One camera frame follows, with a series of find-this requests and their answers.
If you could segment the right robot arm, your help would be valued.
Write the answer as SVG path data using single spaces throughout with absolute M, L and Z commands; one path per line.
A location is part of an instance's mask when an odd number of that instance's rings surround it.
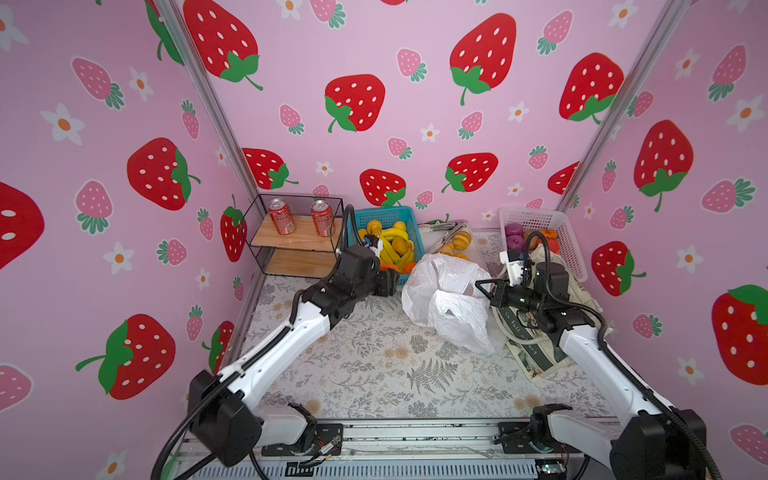
M 656 393 L 606 340 L 608 323 L 596 309 L 570 300 L 564 266 L 527 249 L 500 255 L 504 279 L 478 280 L 492 307 L 532 314 L 535 329 L 577 363 L 608 400 L 618 419 L 604 425 L 564 404 L 537 407 L 522 429 L 536 448 L 569 445 L 610 469 L 617 479 L 719 479 L 706 446 L 706 425 Z

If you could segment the white plastic bag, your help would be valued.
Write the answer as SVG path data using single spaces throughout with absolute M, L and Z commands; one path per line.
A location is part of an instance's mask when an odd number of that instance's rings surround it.
M 505 337 L 489 324 L 490 301 L 475 287 L 490 278 L 472 261 L 427 254 L 403 286 L 403 311 L 414 324 L 457 347 L 479 355 L 500 354 Z

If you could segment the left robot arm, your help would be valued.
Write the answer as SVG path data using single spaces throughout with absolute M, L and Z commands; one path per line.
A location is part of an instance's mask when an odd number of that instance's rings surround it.
M 233 466 L 256 448 L 275 444 L 312 442 L 305 433 L 310 416 L 299 407 L 284 413 L 257 410 L 274 381 L 316 340 L 348 318 L 370 296 L 394 294 L 399 275 L 384 271 L 378 253 L 361 240 L 353 206 L 343 211 L 339 254 L 331 272 L 317 283 L 295 293 L 287 320 L 257 346 L 224 367 L 218 374 L 206 371 L 189 385 L 188 414 L 162 447 L 151 478 L 163 475 L 171 452 L 187 432 L 209 451 L 180 478 L 188 479 L 217 460 Z

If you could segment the beige canvas tote bag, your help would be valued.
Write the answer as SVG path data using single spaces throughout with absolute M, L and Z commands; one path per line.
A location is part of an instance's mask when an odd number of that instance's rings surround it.
M 568 327 L 582 324 L 598 326 L 579 304 L 599 310 L 587 290 L 572 275 L 557 254 L 546 255 L 537 247 L 531 256 L 509 250 L 499 254 L 503 271 L 498 281 L 531 288 L 543 295 L 542 311 L 524 312 L 515 308 L 497 309 L 492 314 L 506 337 L 505 348 L 528 380 L 535 382 L 575 363 L 559 346 Z

